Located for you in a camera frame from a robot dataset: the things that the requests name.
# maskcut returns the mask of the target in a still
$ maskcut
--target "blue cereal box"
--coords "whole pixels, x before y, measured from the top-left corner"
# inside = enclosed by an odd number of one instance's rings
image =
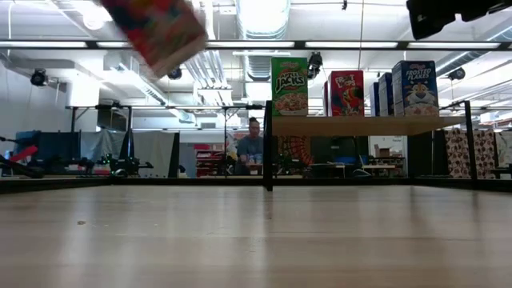
[[[393,77],[384,73],[378,80],[378,100],[380,101],[381,116],[394,115]]]
[[[371,115],[372,116],[380,116],[380,102],[378,100],[378,82],[374,82],[370,86],[370,106],[371,106]]]
[[[394,114],[439,116],[434,61],[400,61],[393,67]]]

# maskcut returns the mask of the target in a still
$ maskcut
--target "cereal box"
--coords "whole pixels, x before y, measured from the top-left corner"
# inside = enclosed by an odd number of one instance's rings
[[[384,73],[378,80],[378,100],[380,101],[381,116],[393,116],[393,76],[391,73]]]
[[[397,116],[439,116],[434,61],[400,61],[395,65],[393,96]]]
[[[329,82],[325,81],[323,83],[323,114],[325,116],[329,115]]]
[[[370,86],[370,105],[371,105],[371,115],[372,116],[380,116],[380,102],[378,100],[378,82],[374,82]]]
[[[307,59],[272,58],[272,115],[307,115]]]
[[[333,71],[329,76],[331,116],[364,116],[365,97],[362,71]]]
[[[205,30],[184,0],[100,2],[157,78],[205,47]]]

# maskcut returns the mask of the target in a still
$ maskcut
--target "apple jacks cereal box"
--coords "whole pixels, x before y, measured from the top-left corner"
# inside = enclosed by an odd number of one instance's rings
[[[272,58],[272,115],[307,115],[307,59]]]
[[[362,71],[333,71],[329,76],[331,116],[364,116]]]
[[[393,81],[391,73],[384,73],[378,80],[378,100],[381,116],[394,115]]]
[[[372,116],[380,116],[380,103],[378,100],[378,82],[374,82],[370,85],[370,105],[371,105],[371,115]]]
[[[393,68],[396,116],[439,116],[434,61],[400,61]]]

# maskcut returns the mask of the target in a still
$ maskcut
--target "man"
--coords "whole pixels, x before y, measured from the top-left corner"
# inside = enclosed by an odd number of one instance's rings
[[[238,141],[236,175],[250,175],[250,164],[262,164],[263,137],[259,136],[259,122],[256,118],[249,119],[249,135]]]

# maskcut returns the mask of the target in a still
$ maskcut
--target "ventilation duct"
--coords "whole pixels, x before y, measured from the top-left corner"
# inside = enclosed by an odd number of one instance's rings
[[[243,40],[282,40],[285,36],[290,0],[238,0],[237,23]],[[247,75],[255,81],[270,79],[270,56],[245,56]]]
[[[487,39],[488,42],[508,42],[512,40],[512,26],[492,38]],[[443,76],[449,72],[463,66],[489,52],[485,51],[472,51],[472,52],[454,52],[441,59],[437,64],[437,75]]]

